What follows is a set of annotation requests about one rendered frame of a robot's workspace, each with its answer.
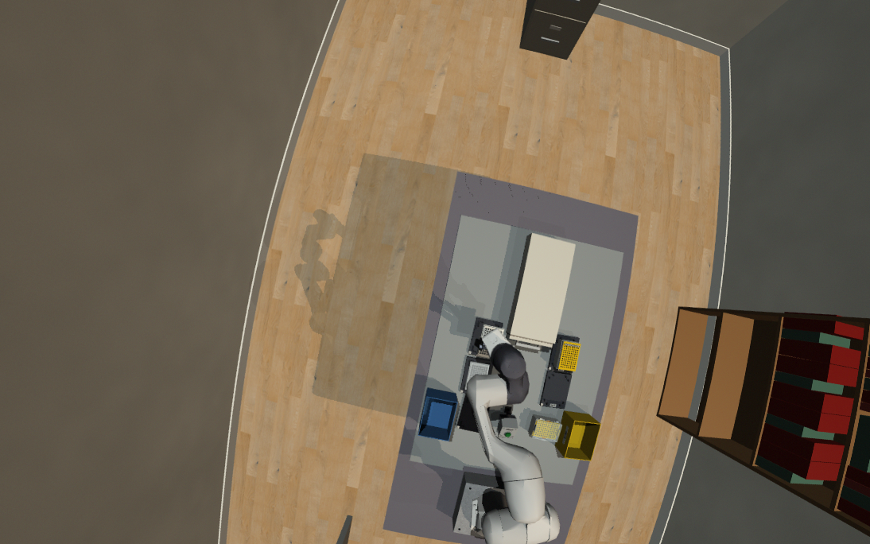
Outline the yellow open-top bin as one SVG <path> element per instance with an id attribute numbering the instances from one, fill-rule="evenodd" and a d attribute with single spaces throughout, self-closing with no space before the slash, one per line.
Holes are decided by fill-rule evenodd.
<path id="1" fill-rule="evenodd" d="M 563 427 L 555 443 L 557 451 L 564 458 L 591 462 L 601 427 L 599 421 L 590 414 L 564 411 L 561 424 Z"/>

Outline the blue open-top bin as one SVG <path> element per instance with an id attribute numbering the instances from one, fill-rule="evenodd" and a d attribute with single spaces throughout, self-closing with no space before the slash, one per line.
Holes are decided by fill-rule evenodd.
<path id="1" fill-rule="evenodd" d="M 457 404 L 456 393 L 427 387 L 418 436 L 449 441 Z"/>

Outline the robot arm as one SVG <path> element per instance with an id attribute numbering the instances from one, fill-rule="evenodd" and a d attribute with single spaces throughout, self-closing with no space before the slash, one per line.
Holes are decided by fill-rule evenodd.
<path id="1" fill-rule="evenodd" d="M 554 507 L 544 503 L 546 493 L 538 458 L 495 436 L 486 410 L 490 406 L 522 404 L 530 385 L 526 362 L 497 328 L 481 339 L 499 374 L 472 376 L 466 395 L 475 412 L 488 462 L 497 467 L 502 481 L 508 482 L 503 482 L 505 495 L 491 491 L 472 500 L 471 529 L 484 536 L 486 544 L 552 541 L 560 532 L 560 523 Z"/>

